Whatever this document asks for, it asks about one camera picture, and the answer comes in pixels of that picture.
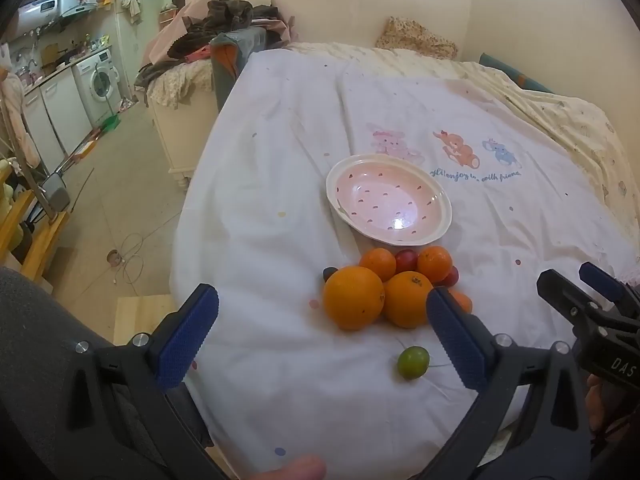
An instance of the green fruit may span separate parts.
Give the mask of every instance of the green fruit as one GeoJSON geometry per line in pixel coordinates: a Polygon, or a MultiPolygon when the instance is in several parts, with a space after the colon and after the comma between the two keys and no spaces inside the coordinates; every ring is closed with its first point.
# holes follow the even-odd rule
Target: green fruit
{"type": "Polygon", "coordinates": [[[422,377],[429,368],[429,352],[421,346],[409,346],[398,358],[398,373],[407,381],[422,377]]]}
{"type": "Polygon", "coordinates": [[[326,283],[326,280],[333,276],[334,272],[337,272],[337,270],[338,269],[336,269],[335,267],[327,267],[325,270],[323,270],[322,278],[324,279],[324,282],[326,283]]]}

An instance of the plate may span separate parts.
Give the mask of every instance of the plate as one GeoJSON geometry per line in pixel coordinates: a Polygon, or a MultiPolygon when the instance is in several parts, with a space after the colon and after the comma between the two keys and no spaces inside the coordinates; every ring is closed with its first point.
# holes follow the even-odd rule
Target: plate
{"type": "Polygon", "coordinates": [[[451,202],[440,184],[389,155],[341,160],[327,175],[326,195],[356,231],[393,246],[429,244],[451,225],[451,202]]]}

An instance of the orange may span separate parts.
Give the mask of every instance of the orange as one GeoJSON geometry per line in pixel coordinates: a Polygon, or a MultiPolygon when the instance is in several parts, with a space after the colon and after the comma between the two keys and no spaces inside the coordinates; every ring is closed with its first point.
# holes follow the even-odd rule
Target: orange
{"type": "Polygon", "coordinates": [[[418,272],[424,274],[431,283],[444,280],[453,268],[449,251],[438,245],[424,248],[418,254],[418,272]]]}
{"type": "Polygon", "coordinates": [[[431,282],[419,272],[406,270],[385,283],[383,314],[394,325],[415,328],[427,322],[427,294],[431,282]]]}
{"type": "Polygon", "coordinates": [[[383,282],[396,273],[396,257],[382,247],[364,253],[358,265],[373,270],[383,282]]]}
{"type": "Polygon", "coordinates": [[[471,311],[474,308],[474,304],[471,301],[471,298],[468,295],[463,294],[457,290],[449,289],[449,294],[453,296],[453,299],[456,300],[462,310],[464,310],[467,314],[471,314],[471,311]]]}
{"type": "Polygon", "coordinates": [[[360,330],[373,323],[385,303],[382,280],[364,267],[343,267],[324,284],[324,311],[343,330],[360,330]]]}

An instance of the metal pole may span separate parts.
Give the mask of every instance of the metal pole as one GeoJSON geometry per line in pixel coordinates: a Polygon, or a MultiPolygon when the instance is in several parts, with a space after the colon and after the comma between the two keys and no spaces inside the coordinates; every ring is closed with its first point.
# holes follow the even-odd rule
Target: metal pole
{"type": "Polygon", "coordinates": [[[40,186],[38,186],[33,175],[31,174],[31,170],[29,168],[29,165],[27,164],[27,159],[25,158],[24,153],[20,148],[20,144],[18,144],[18,139],[15,136],[14,125],[12,124],[11,118],[9,117],[9,110],[6,109],[6,103],[4,102],[4,91],[2,90],[1,84],[0,84],[0,115],[2,115],[4,126],[6,127],[6,131],[9,134],[9,140],[14,146],[14,153],[16,158],[18,159],[18,163],[20,164],[22,174],[24,175],[25,179],[27,180],[27,184],[29,184],[29,187],[33,191],[34,195],[36,196],[36,200],[40,202],[40,205],[44,209],[44,212],[49,217],[49,222],[51,223],[56,219],[56,216],[58,216],[58,213],[53,211],[51,204],[49,204],[49,201],[44,196],[44,193],[40,189],[40,186]]]}

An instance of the blue gripper pad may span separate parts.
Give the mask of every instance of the blue gripper pad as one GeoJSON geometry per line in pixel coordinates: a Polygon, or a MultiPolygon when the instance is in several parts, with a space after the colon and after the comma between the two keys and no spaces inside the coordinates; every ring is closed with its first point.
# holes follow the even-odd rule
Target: blue gripper pad
{"type": "Polygon", "coordinates": [[[600,267],[591,262],[585,262],[580,266],[580,279],[594,290],[597,290],[605,298],[613,303],[622,300],[625,287],[618,280],[609,276],[600,267]]]}
{"type": "Polygon", "coordinates": [[[465,388],[482,392],[494,360],[490,332],[477,317],[466,314],[443,286],[427,296],[427,318],[465,388]]]}
{"type": "Polygon", "coordinates": [[[154,330],[148,360],[163,392],[184,379],[218,317],[219,303],[216,289],[201,283],[180,310],[168,314],[154,330]]]}

